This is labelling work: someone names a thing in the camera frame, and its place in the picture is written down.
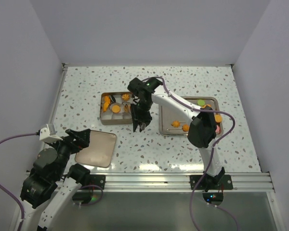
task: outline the terrazzo surface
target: terrazzo surface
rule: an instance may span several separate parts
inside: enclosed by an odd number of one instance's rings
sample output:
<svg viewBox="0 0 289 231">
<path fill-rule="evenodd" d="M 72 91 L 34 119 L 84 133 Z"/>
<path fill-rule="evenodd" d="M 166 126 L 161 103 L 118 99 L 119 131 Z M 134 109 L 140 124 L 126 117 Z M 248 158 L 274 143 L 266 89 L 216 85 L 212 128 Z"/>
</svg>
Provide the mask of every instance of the terrazzo surface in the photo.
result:
<svg viewBox="0 0 289 231">
<path fill-rule="evenodd" d="M 226 172 L 261 171 L 230 67 L 69 67 L 54 119 L 58 135 L 66 135 L 64 131 L 67 128 L 90 128 L 117 135 L 110 166 L 86 166 L 91 172 L 203 172 L 200 153 L 187 137 L 164 137 L 159 133 L 156 104 L 150 110 L 153 120 L 142 133 L 133 133 L 132 125 L 101 124 L 99 112 L 103 92 L 126 91 L 134 77 L 152 76 L 163 76 L 167 88 L 180 96 L 216 98 L 220 110 L 236 119 L 234 131 L 217 145 Z M 231 124 L 231 120 L 223 116 L 224 131 Z M 75 155 L 71 155 L 66 168 L 75 163 Z"/>
</svg>

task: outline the orange fruit piece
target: orange fruit piece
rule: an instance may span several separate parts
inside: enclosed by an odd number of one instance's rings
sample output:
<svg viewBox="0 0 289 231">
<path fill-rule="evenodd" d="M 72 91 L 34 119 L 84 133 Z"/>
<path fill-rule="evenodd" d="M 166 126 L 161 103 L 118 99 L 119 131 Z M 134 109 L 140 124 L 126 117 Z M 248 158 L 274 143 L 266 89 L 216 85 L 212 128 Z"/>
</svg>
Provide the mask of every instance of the orange fruit piece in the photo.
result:
<svg viewBox="0 0 289 231">
<path fill-rule="evenodd" d="M 124 105 L 124 111 L 126 113 L 128 113 L 130 110 L 131 110 L 131 106 L 130 105 L 128 105 L 128 104 Z"/>
<path fill-rule="evenodd" d="M 110 97 L 107 95 L 104 97 L 105 102 L 107 102 L 108 104 L 110 104 Z"/>
<path fill-rule="evenodd" d="M 215 121 L 216 121 L 216 123 L 221 123 L 222 120 L 223 120 L 223 118 L 222 118 L 221 115 L 215 115 L 214 117 L 215 117 Z"/>
<path fill-rule="evenodd" d="M 114 113 L 118 113 L 118 112 L 120 112 L 120 106 L 119 105 L 114 105 L 112 108 L 111 108 L 111 110 L 114 112 Z"/>
<path fill-rule="evenodd" d="M 211 107 L 211 104 L 206 104 L 206 105 L 204 105 L 202 108 L 205 108 L 206 106 Z"/>
<path fill-rule="evenodd" d="M 189 126 L 188 126 L 187 124 L 184 124 L 184 125 L 182 126 L 182 130 L 183 130 L 183 131 L 188 131 L 188 130 L 189 130 Z"/>
<path fill-rule="evenodd" d="M 175 128 L 178 128 L 180 126 L 180 122 L 175 120 L 175 121 L 173 121 L 173 123 L 171 125 Z"/>
<path fill-rule="evenodd" d="M 130 95 L 129 94 L 123 94 L 122 95 L 122 100 L 127 101 L 130 99 Z"/>
<path fill-rule="evenodd" d="M 103 105 L 103 111 L 107 111 L 107 108 L 109 107 L 109 103 L 108 102 L 105 102 L 104 105 Z"/>
</svg>

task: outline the metal tray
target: metal tray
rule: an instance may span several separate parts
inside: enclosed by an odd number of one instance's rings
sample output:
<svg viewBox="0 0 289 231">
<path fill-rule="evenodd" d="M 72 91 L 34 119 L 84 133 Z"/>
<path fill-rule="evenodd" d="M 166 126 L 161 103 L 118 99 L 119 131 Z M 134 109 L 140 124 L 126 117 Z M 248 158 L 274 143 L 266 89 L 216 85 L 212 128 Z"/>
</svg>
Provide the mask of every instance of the metal tray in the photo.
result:
<svg viewBox="0 0 289 231">
<path fill-rule="evenodd" d="M 108 167 L 114 152 L 117 136 L 113 133 L 91 131 L 88 148 L 81 150 L 75 156 L 75 161 L 80 164 Z"/>
<path fill-rule="evenodd" d="M 210 104 L 213 110 L 219 110 L 217 99 L 213 97 L 183 97 L 187 101 L 196 104 L 197 100 L 204 100 L 206 104 Z M 184 119 L 173 113 L 169 108 L 159 106 L 159 132 L 164 136 L 187 136 L 188 132 L 183 131 L 182 129 L 174 128 L 171 126 L 171 123 L 175 120 L 184 122 Z M 218 124 L 221 128 L 219 134 L 216 134 L 217 137 L 222 136 L 223 134 L 223 125 L 222 123 Z"/>
<path fill-rule="evenodd" d="M 101 95 L 100 101 L 100 119 L 101 119 L 101 109 L 103 106 L 102 99 L 104 96 L 107 95 L 123 95 L 123 94 L 131 94 L 129 91 L 122 91 L 122 92 L 105 92 Z M 132 119 L 101 119 L 101 123 L 103 125 L 124 125 L 124 124 L 132 124 Z"/>
</svg>

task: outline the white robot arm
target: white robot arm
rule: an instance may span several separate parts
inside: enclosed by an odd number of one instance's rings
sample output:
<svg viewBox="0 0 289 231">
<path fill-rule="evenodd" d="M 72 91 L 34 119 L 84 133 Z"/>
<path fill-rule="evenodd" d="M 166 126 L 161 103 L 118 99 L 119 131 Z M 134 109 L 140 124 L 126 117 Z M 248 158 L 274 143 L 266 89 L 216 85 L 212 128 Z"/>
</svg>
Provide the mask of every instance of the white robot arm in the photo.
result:
<svg viewBox="0 0 289 231">
<path fill-rule="evenodd" d="M 25 217 L 21 231 L 51 231 L 59 214 L 66 207 L 67 203 L 71 202 L 72 196 L 82 186 L 75 179 L 66 178 L 52 200 L 49 199 L 36 208 L 33 208 L 32 204 L 24 200 L 22 204 L 25 209 Z"/>
<path fill-rule="evenodd" d="M 163 83 L 155 77 L 149 78 L 146 82 L 134 78 L 128 85 L 128 90 L 137 97 L 134 101 L 135 104 L 131 105 L 134 131 L 139 126 L 141 132 L 150 124 L 152 117 L 149 110 L 152 103 L 170 108 L 176 114 L 183 116 L 186 123 L 190 125 L 188 140 L 199 149 L 204 168 L 208 166 L 212 144 L 216 137 L 216 123 L 213 113 L 194 111 L 193 108 L 201 108 L 176 95 L 174 92 L 168 89 L 165 90 Z M 214 149 L 213 160 L 207 174 L 213 178 L 220 178 L 223 173 L 224 169 Z"/>
<path fill-rule="evenodd" d="M 201 109 L 200 106 L 190 103 L 189 101 L 183 99 L 182 97 L 176 95 L 174 92 L 169 91 L 171 95 L 173 95 L 176 99 L 180 100 L 181 102 L 190 105 L 192 108 Z M 181 115 L 185 118 L 187 124 L 191 124 L 193 122 L 193 118 L 197 117 L 200 112 L 195 112 L 193 110 L 187 109 L 180 103 L 176 102 L 173 98 L 168 96 L 168 93 L 165 92 L 165 89 L 162 85 L 158 86 L 155 89 L 155 92 L 152 94 L 152 102 L 157 103 L 159 105 L 165 106 L 167 108 L 171 108 L 176 114 Z M 214 143 L 214 139 L 209 143 L 207 148 L 199 148 L 200 155 L 206 168 L 208 166 L 212 144 Z M 214 155 L 212 163 L 208 169 L 207 174 L 215 177 L 220 173 L 222 170 L 222 165 L 219 161 L 217 151 L 214 149 Z"/>
</svg>

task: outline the white enclosure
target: white enclosure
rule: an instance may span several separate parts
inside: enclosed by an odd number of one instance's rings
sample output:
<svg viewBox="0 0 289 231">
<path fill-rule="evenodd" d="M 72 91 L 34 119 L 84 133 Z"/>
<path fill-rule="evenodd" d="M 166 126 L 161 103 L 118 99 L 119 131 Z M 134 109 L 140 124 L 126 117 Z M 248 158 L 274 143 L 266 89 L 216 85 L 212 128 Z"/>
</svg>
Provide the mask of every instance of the white enclosure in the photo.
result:
<svg viewBox="0 0 289 231">
<path fill-rule="evenodd" d="M 0 0 L 0 140 L 47 123 L 61 63 L 234 64 L 262 171 L 289 230 L 289 0 Z M 0 147 L 0 182 L 19 195 L 37 138 Z M 0 231 L 16 203 L 0 191 Z"/>
</svg>

